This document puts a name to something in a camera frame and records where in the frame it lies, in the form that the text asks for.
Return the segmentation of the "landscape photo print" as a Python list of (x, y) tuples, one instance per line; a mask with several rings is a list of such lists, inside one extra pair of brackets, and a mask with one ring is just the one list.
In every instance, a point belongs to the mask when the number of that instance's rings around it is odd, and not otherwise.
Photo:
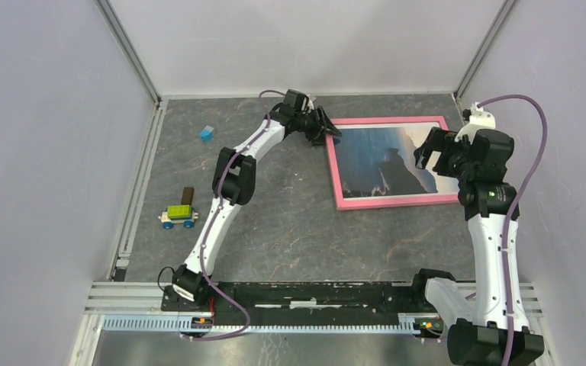
[(340, 126), (333, 152), (344, 199), (456, 194), (458, 182), (433, 171), (435, 152), (424, 169), (416, 167), (414, 151), (437, 121)]

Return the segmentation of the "pink wooden picture frame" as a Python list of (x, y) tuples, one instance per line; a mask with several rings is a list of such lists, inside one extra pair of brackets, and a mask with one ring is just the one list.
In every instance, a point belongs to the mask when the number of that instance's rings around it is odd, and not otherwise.
[[(430, 121), (437, 121), (441, 124), (440, 128), (447, 128), (446, 120), (442, 116), (336, 118), (333, 122), (339, 129), (340, 126), (349, 124), (384, 124)], [(454, 204), (457, 201), (458, 192), (456, 194), (437, 194), (435, 196), (426, 194), (410, 197), (364, 197), (356, 199), (354, 201), (344, 199), (340, 191), (340, 181), (336, 173), (337, 166), (335, 161), (335, 155), (333, 152), (333, 138), (334, 136), (327, 136), (326, 147), (330, 167), (330, 175), (332, 179), (333, 192), (336, 201), (336, 207), (338, 210), (361, 210), (384, 207)]]

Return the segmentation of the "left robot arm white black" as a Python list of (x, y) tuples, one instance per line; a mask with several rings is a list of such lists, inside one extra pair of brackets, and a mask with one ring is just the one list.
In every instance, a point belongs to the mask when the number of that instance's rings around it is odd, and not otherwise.
[(255, 132), (234, 148), (219, 152), (211, 212), (193, 250), (172, 276), (172, 289), (190, 310), (208, 304), (217, 254), (234, 218), (252, 199), (259, 160), (293, 133), (303, 133), (314, 146), (324, 144), (326, 136), (341, 134), (310, 95), (289, 89), (282, 96), (282, 101), (266, 110)]

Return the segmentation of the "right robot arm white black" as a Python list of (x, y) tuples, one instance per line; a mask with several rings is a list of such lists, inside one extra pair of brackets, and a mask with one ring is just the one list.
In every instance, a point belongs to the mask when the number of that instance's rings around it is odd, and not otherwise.
[(520, 192), (504, 180), (514, 139), (491, 129), (459, 137), (434, 127), (414, 151), (416, 166), (425, 169), (433, 153), (439, 157), (432, 170), (458, 182), (474, 247), (475, 295), (466, 298), (445, 273), (420, 270), (425, 282), (411, 288), (411, 303), (436, 309), (453, 364), (530, 365), (545, 342), (532, 331), (520, 295), (514, 253)]

